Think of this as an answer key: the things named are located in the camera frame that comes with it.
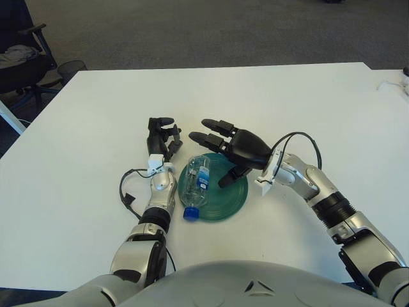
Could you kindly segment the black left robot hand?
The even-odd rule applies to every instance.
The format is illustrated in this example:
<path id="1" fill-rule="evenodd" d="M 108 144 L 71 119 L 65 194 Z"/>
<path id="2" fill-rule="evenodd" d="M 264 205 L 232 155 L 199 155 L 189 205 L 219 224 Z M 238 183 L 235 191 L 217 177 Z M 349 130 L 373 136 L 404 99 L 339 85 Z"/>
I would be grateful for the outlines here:
<path id="1" fill-rule="evenodd" d="M 164 161 L 169 162 L 172 156 L 181 148 L 181 129 L 173 118 L 150 118 L 148 122 L 149 136 L 147 138 L 148 153 L 161 154 Z"/>

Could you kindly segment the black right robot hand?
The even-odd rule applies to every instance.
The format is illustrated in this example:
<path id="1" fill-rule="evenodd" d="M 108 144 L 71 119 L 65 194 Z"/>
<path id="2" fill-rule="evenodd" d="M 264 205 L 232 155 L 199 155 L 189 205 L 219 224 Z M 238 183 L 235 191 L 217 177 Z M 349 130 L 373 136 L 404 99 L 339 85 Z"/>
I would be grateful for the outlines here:
<path id="1" fill-rule="evenodd" d="M 204 119 L 201 123 L 216 134 L 190 132 L 189 138 L 214 153 L 222 154 L 235 165 L 218 181 L 219 187 L 234 184 L 254 169 L 265 169 L 271 156 L 270 147 L 257 135 L 223 120 Z"/>

